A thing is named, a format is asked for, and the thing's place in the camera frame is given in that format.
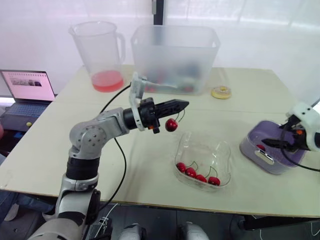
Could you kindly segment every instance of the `laptop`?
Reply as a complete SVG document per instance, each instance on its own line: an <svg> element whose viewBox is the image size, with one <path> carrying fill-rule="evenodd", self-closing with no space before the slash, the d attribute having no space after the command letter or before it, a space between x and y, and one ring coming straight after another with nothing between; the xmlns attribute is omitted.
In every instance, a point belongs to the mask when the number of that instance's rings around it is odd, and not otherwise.
<svg viewBox="0 0 320 240"><path fill-rule="evenodd" d="M26 132L55 99L45 71L0 70L15 103L0 117L5 130Z"/></svg>

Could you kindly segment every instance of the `black pole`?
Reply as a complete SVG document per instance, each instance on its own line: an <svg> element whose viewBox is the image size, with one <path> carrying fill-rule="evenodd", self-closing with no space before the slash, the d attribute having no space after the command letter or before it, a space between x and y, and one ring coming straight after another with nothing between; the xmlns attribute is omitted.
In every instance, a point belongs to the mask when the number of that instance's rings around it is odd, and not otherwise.
<svg viewBox="0 0 320 240"><path fill-rule="evenodd" d="M240 223L240 228L245 230L265 229L317 221L319 219L320 218L280 216L265 216L255 219L254 217L248 215L244 216L244 221Z"/></svg>
<svg viewBox="0 0 320 240"><path fill-rule="evenodd" d="M153 15L153 25L164 24L164 1L156 0L156 13Z"/></svg>

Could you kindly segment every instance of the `orange part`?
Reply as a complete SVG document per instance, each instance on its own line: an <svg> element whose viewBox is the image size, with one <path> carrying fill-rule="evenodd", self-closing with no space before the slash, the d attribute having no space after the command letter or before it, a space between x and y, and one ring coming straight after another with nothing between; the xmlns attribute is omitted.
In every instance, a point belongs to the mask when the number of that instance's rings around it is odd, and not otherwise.
<svg viewBox="0 0 320 240"><path fill-rule="evenodd" d="M302 135L302 134L304 134L304 131L302 131L302 130L297 130L296 133L297 133L298 135Z"/></svg>

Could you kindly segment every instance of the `laptop screen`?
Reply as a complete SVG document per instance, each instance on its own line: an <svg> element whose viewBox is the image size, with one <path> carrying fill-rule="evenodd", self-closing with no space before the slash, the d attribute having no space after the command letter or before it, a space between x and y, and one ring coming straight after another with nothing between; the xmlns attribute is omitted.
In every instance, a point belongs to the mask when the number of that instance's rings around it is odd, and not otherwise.
<svg viewBox="0 0 320 240"><path fill-rule="evenodd" d="M55 99L45 71L1 70L1 73L15 99L43 101Z"/></svg>

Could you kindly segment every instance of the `cherry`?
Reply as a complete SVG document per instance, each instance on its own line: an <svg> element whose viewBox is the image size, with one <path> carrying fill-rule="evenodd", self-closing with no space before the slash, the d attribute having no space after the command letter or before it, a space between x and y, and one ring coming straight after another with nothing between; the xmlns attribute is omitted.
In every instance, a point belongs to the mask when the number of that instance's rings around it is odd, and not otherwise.
<svg viewBox="0 0 320 240"><path fill-rule="evenodd" d="M220 186L220 180L217 177L211 176L209 177L208 183L216 186Z"/></svg>
<svg viewBox="0 0 320 240"><path fill-rule="evenodd" d="M186 165L183 162L178 162L176 164L176 167L178 168L178 170L182 173L184 173L186 171Z"/></svg>
<svg viewBox="0 0 320 240"><path fill-rule="evenodd" d="M148 91L150 93L155 93L157 90L154 87L150 87Z"/></svg>
<svg viewBox="0 0 320 240"><path fill-rule="evenodd" d="M196 171L192 167L188 167L185 170L185 174L187 174L189 177L195 178L197 176Z"/></svg>
<svg viewBox="0 0 320 240"><path fill-rule="evenodd" d="M177 129L178 127L178 123L176 122L176 120L174 120L173 118L169 118L166 122L165 122L165 129L168 132L173 132Z"/></svg>
<svg viewBox="0 0 320 240"><path fill-rule="evenodd" d="M192 86L186 86L183 88L183 90L186 92L186 93L191 93L194 91L194 88Z"/></svg>
<svg viewBox="0 0 320 240"><path fill-rule="evenodd" d="M263 146L263 145L261 145L261 144L258 144L257 147L260 148L260 149L261 149L262 151L264 151L264 152L266 151L265 146Z"/></svg>
<svg viewBox="0 0 320 240"><path fill-rule="evenodd" d="M207 182L207 179L201 174L197 175L195 178L198 179L201 182L204 182L204 183Z"/></svg>

